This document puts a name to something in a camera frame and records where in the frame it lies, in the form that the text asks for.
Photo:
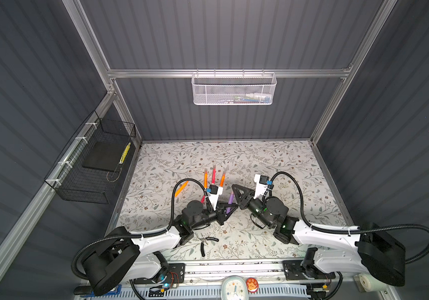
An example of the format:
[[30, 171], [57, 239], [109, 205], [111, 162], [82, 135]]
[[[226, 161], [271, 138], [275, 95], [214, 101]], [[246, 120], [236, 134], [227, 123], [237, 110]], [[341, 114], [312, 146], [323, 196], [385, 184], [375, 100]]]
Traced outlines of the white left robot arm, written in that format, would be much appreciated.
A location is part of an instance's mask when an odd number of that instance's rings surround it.
[[216, 222], [223, 225], [238, 205], [220, 203], [215, 211], [199, 201], [191, 201], [167, 230], [135, 234], [123, 226], [115, 228], [107, 237], [85, 247], [78, 258], [85, 277], [95, 296], [102, 296], [127, 279], [148, 279], [163, 282], [169, 264], [162, 252], [185, 245], [194, 231]]

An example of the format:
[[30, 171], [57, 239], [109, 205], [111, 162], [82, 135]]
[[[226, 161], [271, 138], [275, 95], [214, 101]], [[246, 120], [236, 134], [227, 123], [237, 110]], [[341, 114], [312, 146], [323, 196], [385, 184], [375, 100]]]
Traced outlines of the purple marker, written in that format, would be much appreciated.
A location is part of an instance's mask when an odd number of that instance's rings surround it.
[[[233, 204], [234, 198], [235, 198], [235, 194], [232, 191], [231, 194], [230, 194], [230, 198], [229, 198], [228, 204]], [[231, 210], [232, 210], [231, 206], [227, 207], [226, 213], [229, 214], [231, 212]]]

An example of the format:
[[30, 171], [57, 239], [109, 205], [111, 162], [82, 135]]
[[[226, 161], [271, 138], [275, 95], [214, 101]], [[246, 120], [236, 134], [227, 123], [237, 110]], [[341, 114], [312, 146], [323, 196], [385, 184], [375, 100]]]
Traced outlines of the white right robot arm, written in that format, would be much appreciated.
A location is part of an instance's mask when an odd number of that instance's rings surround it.
[[283, 244], [306, 245], [302, 270], [309, 277], [334, 272], [366, 273], [391, 286], [405, 284], [405, 246], [374, 223], [358, 234], [357, 227], [320, 225], [316, 230], [304, 220], [288, 215], [288, 207], [277, 197], [263, 201], [257, 190], [232, 185], [238, 206], [257, 218], [261, 229], [273, 230]]

